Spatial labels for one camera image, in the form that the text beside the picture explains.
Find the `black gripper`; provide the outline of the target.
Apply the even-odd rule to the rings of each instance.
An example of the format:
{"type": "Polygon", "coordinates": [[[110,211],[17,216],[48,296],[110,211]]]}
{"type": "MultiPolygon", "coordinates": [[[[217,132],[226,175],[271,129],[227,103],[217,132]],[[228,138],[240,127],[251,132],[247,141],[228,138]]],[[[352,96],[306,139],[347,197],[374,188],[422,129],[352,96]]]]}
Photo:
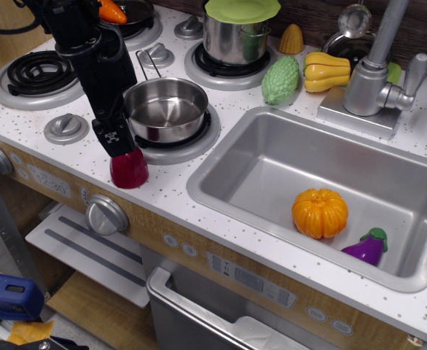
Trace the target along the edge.
{"type": "Polygon", "coordinates": [[[90,28],[89,37],[77,31],[55,35],[57,53],[70,60],[95,118],[93,131],[111,158],[136,148],[125,118],[123,93],[137,83],[120,30],[110,24],[90,28]]]}

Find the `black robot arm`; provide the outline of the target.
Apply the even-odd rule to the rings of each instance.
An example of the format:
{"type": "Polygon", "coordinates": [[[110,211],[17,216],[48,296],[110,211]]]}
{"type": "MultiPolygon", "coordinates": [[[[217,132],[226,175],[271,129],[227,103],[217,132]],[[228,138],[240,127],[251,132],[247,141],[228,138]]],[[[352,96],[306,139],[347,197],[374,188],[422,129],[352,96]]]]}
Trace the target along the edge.
{"type": "Polygon", "coordinates": [[[38,1],[42,26],[57,54],[70,61],[95,119],[93,130],[111,157],[136,148],[124,92],[137,83],[133,63],[115,26],[103,23],[98,1],[38,1]]]}

